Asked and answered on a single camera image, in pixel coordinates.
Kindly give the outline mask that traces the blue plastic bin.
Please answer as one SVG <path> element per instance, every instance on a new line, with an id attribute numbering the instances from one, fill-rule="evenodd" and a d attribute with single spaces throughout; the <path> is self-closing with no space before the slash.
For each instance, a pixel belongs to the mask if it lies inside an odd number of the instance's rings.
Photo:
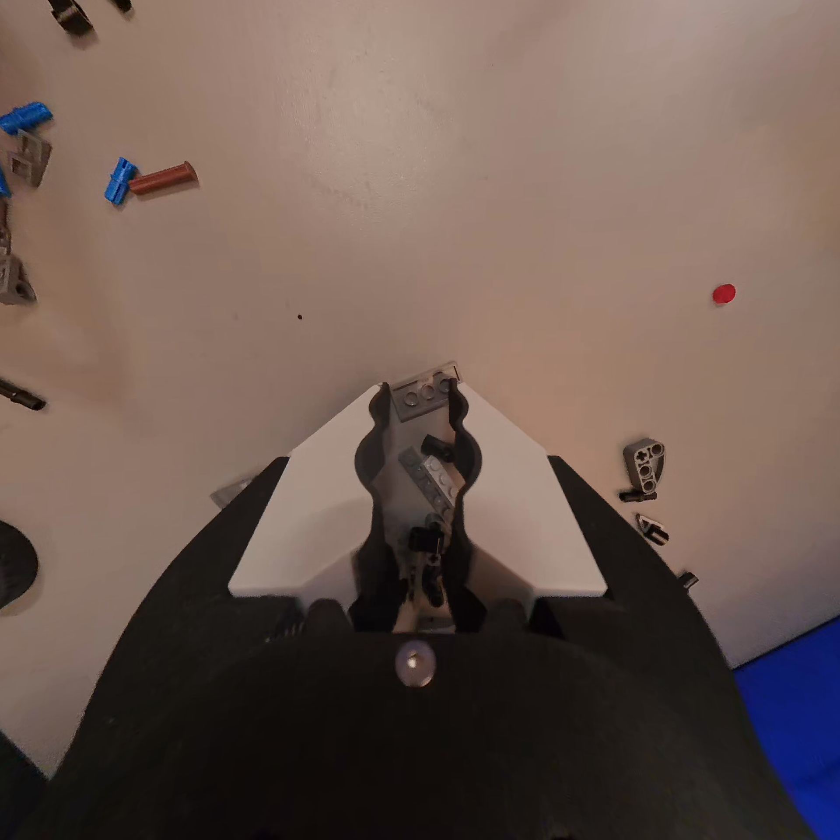
<path id="1" fill-rule="evenodd" d="M 839 618 L 734 669 L 762 748 L 814 834 L 839 838 Z"/>

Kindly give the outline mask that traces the group of small lego connectors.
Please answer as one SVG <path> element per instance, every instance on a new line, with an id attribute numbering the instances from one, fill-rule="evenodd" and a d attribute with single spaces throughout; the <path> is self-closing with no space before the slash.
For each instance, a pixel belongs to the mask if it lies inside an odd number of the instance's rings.
<path id="1" fill-rule="evenodd" d="M 89 44 L 97 31 L 80 2 L 49 1 L 50 14 L 73 43 Z M 7 154 L 7 170 L 2 171 L 2 260 L 1 302 L 3 307 L 30 308 L 37 302 L 35 289 L 27 279 L 25 265 L 14 252 L 13 234 L 8 222 L 13 198 L 7 176 L 14 175 L 31 188 L 44 179 L 53 150 L 41 129 L 54 119 L 42 101 L 28 102 L 2 114 L 2 134 L 15 139 L 16 148 Z"/>

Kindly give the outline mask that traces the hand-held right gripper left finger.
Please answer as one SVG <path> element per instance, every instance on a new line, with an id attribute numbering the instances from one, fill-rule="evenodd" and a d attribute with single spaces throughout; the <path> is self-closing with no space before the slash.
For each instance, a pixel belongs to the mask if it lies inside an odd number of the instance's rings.
<path id="1" fill-rule="evenodd" d="M 228 582 L 234 597 L 336 601 L 358 632 L 390 634 L 406 580 L 376 485 L 392 398 L 373 385 L 290 453 Z"/>

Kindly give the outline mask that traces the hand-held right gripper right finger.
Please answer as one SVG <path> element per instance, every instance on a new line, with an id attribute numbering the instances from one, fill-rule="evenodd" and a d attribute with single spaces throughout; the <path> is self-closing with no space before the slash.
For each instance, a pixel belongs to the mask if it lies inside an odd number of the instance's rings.
<path id="1" fill-rule="evenodd" d="M 446 549 L 446 597 L 458 632 L 492 607 L 529 618 L 544 597 L 602 597 L 607 583 L 544 448 L 474 389 L 454 383 L 448 420 L 463 479 Z"/>

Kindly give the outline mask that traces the brown lego axle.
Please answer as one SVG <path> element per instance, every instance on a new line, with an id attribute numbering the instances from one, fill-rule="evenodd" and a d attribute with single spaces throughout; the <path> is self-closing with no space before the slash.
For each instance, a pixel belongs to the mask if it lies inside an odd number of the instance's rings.
<path id="1" fill-rule="evenodd" d="M 198 182 L 198 175 L 188 161 L 155 171 L 147 175 L 137 175 L 129 181 L 129 191 L 136 196 L 146 196 L 168 190 L 176 186 Z"/>

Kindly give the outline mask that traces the dark grey wide lego tile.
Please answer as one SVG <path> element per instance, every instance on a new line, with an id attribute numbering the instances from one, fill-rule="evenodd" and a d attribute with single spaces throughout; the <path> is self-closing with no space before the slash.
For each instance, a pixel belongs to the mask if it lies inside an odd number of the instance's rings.
<path id="1" fill-rule="evenodd" d="M 452 360 L 389 384 L 398 421 L 404 424 L 446 406 L 452 381 L 460 380 L 458 364 Z"/>

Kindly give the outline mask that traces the black lego tyre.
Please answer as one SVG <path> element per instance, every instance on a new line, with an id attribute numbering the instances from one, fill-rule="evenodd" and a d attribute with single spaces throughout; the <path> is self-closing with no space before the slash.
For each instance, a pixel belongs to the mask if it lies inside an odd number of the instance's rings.
<path id="1" fill-rule="evenodd" d="M 15 526 L 1 521 L 1 608 L 24 595 L 36 580 L 39 558 L 34 545 Z"/>

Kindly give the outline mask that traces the black lego axle pin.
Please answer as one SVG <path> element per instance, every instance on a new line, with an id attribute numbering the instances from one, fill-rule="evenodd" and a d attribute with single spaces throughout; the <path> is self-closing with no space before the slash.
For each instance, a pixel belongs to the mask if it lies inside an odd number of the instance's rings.
<path id="1" fill-rule="evenodd" d="M 44 398 L 3 378 L 0 382 L 0 392 L 3 399 L 32 412 L 40 412 L 47 406 L 47 401 Z"/>

